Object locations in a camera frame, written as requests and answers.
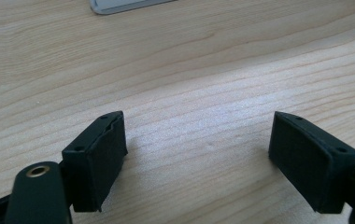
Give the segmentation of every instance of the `gray metal object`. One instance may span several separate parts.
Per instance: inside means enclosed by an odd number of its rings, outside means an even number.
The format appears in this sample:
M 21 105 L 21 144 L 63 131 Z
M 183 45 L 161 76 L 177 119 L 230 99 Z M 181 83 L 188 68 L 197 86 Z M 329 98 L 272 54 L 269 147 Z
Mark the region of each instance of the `gray metal object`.
M 109 15 L 172 1 L 176 0 L 90 0 L 90 3 L 95 13 Z

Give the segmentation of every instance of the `wooden table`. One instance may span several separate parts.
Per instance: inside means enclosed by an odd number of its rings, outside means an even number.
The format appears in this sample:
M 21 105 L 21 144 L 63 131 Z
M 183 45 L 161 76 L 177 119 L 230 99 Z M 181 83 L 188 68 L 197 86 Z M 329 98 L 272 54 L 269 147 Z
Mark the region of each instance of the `wooden table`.
M 347 223 L 314 213 L 267 155 L 274 111 L 355 147 L 355 0 L 179 0 L 96 16 L 0 0 L 0 197 L 125 113 L 129 155 L 75 223 Z

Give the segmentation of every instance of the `wooden surface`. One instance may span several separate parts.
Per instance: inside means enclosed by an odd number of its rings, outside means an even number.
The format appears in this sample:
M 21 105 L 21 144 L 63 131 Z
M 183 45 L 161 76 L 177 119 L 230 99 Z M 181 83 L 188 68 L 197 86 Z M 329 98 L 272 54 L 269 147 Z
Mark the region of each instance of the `wooden surface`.
M 268 160 L 274 111 L 355 147 L 355 0 L 179 0 L 96 16 L 86 0 L 0 0 L 0 197 L 95 118 L 129 155 L 75 223 L 347 223 Z

